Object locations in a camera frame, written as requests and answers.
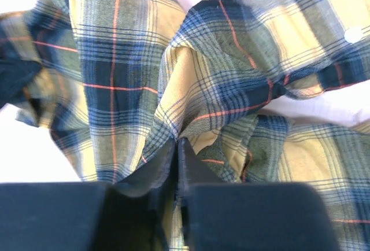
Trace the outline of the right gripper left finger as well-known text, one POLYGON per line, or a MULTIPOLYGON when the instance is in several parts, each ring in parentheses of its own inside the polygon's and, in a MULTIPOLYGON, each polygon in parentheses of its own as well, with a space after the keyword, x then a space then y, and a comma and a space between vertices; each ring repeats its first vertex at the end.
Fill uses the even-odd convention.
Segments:
POLYGON ((116 184, 1 184, 1 249, 168 250, 175 150, 168 141, 116 184))

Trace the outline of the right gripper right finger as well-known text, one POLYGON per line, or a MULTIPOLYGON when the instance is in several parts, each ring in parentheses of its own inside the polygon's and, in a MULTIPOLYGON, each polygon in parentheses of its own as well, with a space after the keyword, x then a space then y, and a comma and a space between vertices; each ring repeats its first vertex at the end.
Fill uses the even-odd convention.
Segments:
POLYGON ((191 250, 338 250, 317 191, 304 183, 226 183, 177 147, 184 238, 191 250))

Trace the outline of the yellow plaid long sleeve shirt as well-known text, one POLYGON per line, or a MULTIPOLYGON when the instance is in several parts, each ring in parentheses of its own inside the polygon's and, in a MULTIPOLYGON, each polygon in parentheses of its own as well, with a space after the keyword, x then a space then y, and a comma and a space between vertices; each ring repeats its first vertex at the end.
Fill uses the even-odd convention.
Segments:
POLYGON ((226 182, 306 182, 342 250, 369 249, 369 123, 268 115, 369 79, 369 0, 38 0, 1 17, 1 98, 84 181, 188 138, 226 182))

